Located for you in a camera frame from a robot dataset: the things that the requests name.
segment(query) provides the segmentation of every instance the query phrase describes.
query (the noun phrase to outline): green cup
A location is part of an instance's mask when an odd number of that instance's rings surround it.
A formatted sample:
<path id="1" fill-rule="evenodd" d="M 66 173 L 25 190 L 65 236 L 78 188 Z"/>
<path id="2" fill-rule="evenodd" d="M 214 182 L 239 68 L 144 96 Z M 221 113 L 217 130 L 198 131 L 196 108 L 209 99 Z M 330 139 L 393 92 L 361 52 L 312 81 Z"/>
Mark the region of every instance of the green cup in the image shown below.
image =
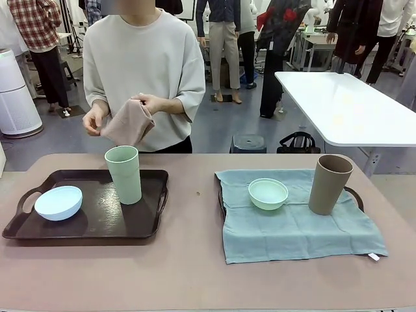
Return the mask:
<path id="1" fill-rule="evenodd" d="M 118 146 L 105 154 L 112 181 L 120 203 L 132 205 L 142 198 L 138 150 L 132 146 Z"/>

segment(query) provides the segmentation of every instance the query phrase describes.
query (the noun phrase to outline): white sweatshirt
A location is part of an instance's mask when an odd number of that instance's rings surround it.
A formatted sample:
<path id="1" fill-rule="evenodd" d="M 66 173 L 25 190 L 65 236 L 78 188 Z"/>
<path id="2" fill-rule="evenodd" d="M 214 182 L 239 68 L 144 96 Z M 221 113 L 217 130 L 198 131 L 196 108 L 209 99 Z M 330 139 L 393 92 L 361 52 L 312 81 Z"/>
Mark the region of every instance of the white sweatshirt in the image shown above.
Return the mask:
<path id="1" fill-rule="evenodd" d="M 384 0 L 377 35 L 393 37 L 406 26 L 415 12 L 415 0 Z"/>
<path id="2" fill-rule="evenodd" d="M 165 11 L 144 27 L 119 15 L 103 18 L 84 38 L 84 89 L 89 105 L 102 99 L 113 116 L 139 93 L 181 100 L 185 114 L 156 113 L 155 127 L 137 148 L 158 151 L 182 142 L 205 93 L 205 68 L 194 32 Z"/>

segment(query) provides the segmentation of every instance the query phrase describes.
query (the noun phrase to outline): light blue bowl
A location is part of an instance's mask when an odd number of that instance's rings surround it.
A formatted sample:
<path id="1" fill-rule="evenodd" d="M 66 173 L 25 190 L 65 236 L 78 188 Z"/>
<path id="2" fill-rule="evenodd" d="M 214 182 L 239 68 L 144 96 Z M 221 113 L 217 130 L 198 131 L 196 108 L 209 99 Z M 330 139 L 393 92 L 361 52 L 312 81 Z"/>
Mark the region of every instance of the light blue bowl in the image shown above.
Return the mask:
<path id="1" fill-rule="evenodd" d="M 248 187 L 254 205 L 263 210 L 280 208 L 289 196 L 287 187 L 277 180 L 257 179 Z"/>
<path id="2" fill-rule="evenodd" d="M 50 221 L 61 221 L 71 218 L 83 203 L 83 193 L 77 187 L 52 188 L 41 195 L 34 210 Z"/>

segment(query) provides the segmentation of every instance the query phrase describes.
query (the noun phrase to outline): plaid shirt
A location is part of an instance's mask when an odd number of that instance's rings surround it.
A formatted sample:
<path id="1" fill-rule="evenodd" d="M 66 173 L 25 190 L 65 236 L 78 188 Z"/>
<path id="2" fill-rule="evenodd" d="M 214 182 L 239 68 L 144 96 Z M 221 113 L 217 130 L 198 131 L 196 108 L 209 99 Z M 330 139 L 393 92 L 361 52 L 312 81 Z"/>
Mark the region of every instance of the plaid shirt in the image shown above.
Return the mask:
<path id="1" fill-rule="evenodd" d="M 31 51 L 55 47 L 60 10 L 55 0 L 7 0 L 10 12 Z"/>
<path id="2" fill-rule="evenodd" d="M 101 0 L 86 0 L 86 15 L 88 26 L 101 19 Z"/>

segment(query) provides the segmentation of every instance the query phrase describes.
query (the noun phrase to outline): table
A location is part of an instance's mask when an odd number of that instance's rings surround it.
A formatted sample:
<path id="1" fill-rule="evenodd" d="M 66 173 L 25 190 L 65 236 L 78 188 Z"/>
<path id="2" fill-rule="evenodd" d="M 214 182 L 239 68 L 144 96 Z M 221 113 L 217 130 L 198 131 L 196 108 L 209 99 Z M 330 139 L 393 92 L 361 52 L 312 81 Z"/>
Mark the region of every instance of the table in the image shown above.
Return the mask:
<path id="1" fill-rule="evenodd" d="M 170 174 L 159 232 L 147 244 L 34 247 L 0 239 L 0 307 L 32 311 L 196 309 L 368 310 L 416 306 L 416 233 L 354 165 L 348 186 L 390 256 L 226 265 L 215 171 L 314 168 L 319 155 L 141 155 Z M 41 158 L 0 201 L 0 227 L 20 197 L 55 170 L 103 169 L 103 155 Z"/>
<path id="2" fill-rule="evenodd" d="M 416 114 L 350 74 L 276 72 L 276 78 L 323 139 L 334 146 L 371 147 L 371 176 L 381 147 L 416 146 Z"/>

